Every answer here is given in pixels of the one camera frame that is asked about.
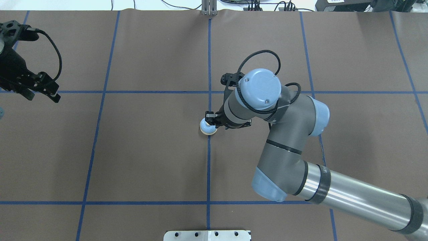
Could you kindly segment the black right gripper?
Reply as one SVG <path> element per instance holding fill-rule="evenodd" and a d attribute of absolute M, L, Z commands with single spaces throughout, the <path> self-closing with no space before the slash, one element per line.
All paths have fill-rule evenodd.
<path fill-rule="evenodd" d="M 247 128 L 252 125 L 251 119 L 240 119 L 232 113 L 229 113 L 228 115 L 228 113 L 223 109 L 220 109 L 216 113 L 213 111 L 206 111 L 205 122 L 208 122 L 210 129 L 217 129 L 220 126 L 224 126 L 226 129 L 240 129 Z"/>

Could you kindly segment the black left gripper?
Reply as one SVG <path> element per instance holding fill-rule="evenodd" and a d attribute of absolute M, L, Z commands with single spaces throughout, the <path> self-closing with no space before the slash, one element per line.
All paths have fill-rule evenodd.
<path fill-rule="evenodd" d="M 1 87 L 6 91 L 18 93 L 29 101 L 35 96 L 33 91 L 46 95 L 55 103 L 60 101 L 56 81 L 45 72 L 34 74 L 30 71 L 26 61 L 12 47 L 3 47 L 1 51 L 0 74 Z"/>

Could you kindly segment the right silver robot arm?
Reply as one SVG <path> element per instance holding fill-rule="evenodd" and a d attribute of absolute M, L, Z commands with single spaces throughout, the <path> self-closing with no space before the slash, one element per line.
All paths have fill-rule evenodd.
<path fill-rule="evenodd" d="M 325 205 L 399 233 L 411 241 L 427 240 L 427 201 L 397 194 L 326 166 L 306 162 L 302 152 L 310 136 L 327 127 L 326 104 L 301 94 L 296 82 L 282 84 L 263 68 L 222 75 L 223 105 L 207 111 L 200 123 L 206 135 L 222 126 L 247 128 L 259 118 L 270 126 L 252 179 L 254 191 L 270 201 L 288 195 Z"/>

